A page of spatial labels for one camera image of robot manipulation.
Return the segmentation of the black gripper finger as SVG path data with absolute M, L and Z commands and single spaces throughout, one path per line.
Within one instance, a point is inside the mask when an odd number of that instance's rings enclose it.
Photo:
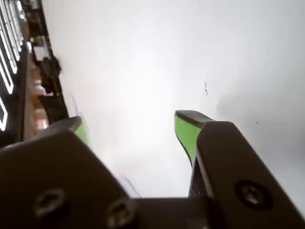
M 3 229 L 129 229 L 136 206 L 70 129 L 0 151 Z
M 177 110 L 174 129 L 193 168 L 189 195 L 204 195 L 208 228 L 304 228 L 302 215 L 232 122 Z

